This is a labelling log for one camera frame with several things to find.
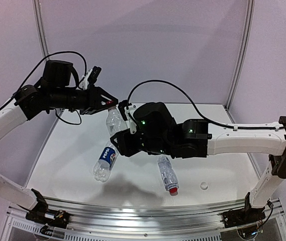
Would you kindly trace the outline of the clear bottle red cap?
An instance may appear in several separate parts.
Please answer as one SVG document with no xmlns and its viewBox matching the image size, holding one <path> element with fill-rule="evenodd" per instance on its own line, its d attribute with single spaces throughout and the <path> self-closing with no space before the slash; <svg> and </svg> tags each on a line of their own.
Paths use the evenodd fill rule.
<svg viewBox="0 0 286 241">
<path fill-rule="evenodd" d="M 116 107 L 111 107 L 108 109 L 108 116 L 106 119 L 106 126 L 110 137 L 112 137 L 115 133 L 126 130 L 127 124 L 123 120 L 121 113 Z"/>
</svg>

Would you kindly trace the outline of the Pepsi label plastic bottle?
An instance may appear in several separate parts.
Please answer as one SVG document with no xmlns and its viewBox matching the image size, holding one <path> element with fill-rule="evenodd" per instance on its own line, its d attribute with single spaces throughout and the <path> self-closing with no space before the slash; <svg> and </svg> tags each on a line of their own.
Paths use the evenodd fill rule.
<svg viewBox="0 0 286 241">
<path fill-rule="evenodd" d="M 119 152 L 117 148 L 111 143 L 111 141 L 108 141 L 93 168 L 95 180 L 107 182 L 118 155 Z"/>
</svg>

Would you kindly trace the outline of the crushed bottle red cap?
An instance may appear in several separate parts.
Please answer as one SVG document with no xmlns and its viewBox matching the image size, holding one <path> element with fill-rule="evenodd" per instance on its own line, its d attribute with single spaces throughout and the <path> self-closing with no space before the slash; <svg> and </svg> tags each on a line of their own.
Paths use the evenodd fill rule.
<svg viewBox="0 0 286 241">
<path fill-rule="evenodd" d="M 170 160 L 166 156 L 160 156 L 157 160 L 157 164 L 165 190 L 168 191 L 170 195 L 176 195 L 179 189 L 178 178 Z"/>
</svg>

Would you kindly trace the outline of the white bottle cap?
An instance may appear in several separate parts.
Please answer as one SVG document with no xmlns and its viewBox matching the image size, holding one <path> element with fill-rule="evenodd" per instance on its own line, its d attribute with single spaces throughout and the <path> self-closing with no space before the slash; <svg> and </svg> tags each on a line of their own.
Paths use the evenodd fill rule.
<svg viewBox="0 0 286 241">
<path fill-rule="evenodd" d="M 207 190 L 207 189 L 208 189 L 208 184 L 207 184 L 207 182 L 201 182 L 201 183 L 200 183 L 200 188 L 201 188 L 202 190 Z"/>
</svg>

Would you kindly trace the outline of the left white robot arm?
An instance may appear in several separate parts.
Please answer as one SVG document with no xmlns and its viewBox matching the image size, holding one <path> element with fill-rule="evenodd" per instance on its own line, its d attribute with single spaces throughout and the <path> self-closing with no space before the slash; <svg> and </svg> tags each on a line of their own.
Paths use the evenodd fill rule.
<svg viewBox="0 0 286 241">
<path fill-rule="evenodd" d="M 81 114 L 95 114 L 118 104 L 118 99 L 93 84 L 87 90 L 74 87 L 35 87 L 26 85 L 13 100 L 0 110 L 0 141 L 15 128 L 30 121 L 42 111 L 55 108 L 78 110 Z M 48 208 L 42 195 L 22 187 L 0 173 L 0 198 L 27 211 Z"/>
</svg>

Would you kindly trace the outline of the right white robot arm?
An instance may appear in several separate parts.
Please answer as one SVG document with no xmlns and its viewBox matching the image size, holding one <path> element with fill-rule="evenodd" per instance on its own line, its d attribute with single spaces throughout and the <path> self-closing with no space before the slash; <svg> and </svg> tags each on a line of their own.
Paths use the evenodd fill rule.
<svg viewBox="0 0 286 241">
<path fill-rule="evenodd" d="M 182 123 L 141 120 L 136 130 L 119 131 L 111 142 L 120 155 L 139 152 L 174 158 L 206 158 L 225 153 L 261 153 L 269 163 L 246 199 L 250 208 L 262 209 L 286 179 L 286 117 L 270 124 L 217 126 L 203 119 Z"/>
</svg>

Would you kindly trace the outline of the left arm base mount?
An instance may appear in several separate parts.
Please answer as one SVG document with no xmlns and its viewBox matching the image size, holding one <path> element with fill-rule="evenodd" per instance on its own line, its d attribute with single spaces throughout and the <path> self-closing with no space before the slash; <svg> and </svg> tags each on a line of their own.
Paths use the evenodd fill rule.
<svg viewBox="0 0 286 241">
<path fill-rule="evenodd" d="M 66 229 L 69 223 L 70 214 L 65 210 L 52 210 L 49 209 L 45 198 L 35 189 L 31 191 L 36 196 L 36 205 L 33 209 L 28 210 L 26 220 L 33 221 L 34 223 L 42 224 L 40 234 L 52 236 L 54 228 Z"/>
</svg>

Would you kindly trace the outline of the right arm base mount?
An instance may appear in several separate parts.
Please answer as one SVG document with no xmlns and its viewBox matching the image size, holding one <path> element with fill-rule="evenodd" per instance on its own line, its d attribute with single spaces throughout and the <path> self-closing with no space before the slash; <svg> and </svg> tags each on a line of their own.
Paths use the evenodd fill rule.
<svg viewBox="0 0 286 241">
<path fill-rule="evenodd" d="M 250 204 L 250 192 L 244 198 L 244 207 L 240 209 L 230 209 L 222 213 L 225 228 L 231 228 L 250 224 L 257 221 L 263 221 L 266 218 L 264 214 L 265 206 L 269 205 L 270 198 L 261 208 L 253 208 Z"/>
</svg>

